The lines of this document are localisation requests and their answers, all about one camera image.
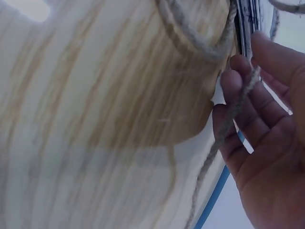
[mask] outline light wood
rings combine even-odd
[[[226,59],[181,56],[154,0],[48,4],[35,23],[0,2],[0,228],[183,228]],[[183,5],[215,42],[227,2]]]

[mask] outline blue line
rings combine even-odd
[[[239,136],[239,139],[244,142],[244,135],[242,134],[241,131],[238,131],[238,136]],[[208,201],[208,203],[206,204],[201,216],[199,217],[194,229],[202,229],[204,223],[206,222],[206,220],[208,219],[208,216],[210,215],[228,177],[230,175],[230,172],[227,168],[227,166],[224,167],[220,177],[219,177],[219,180],[215,186],[215,189]]]

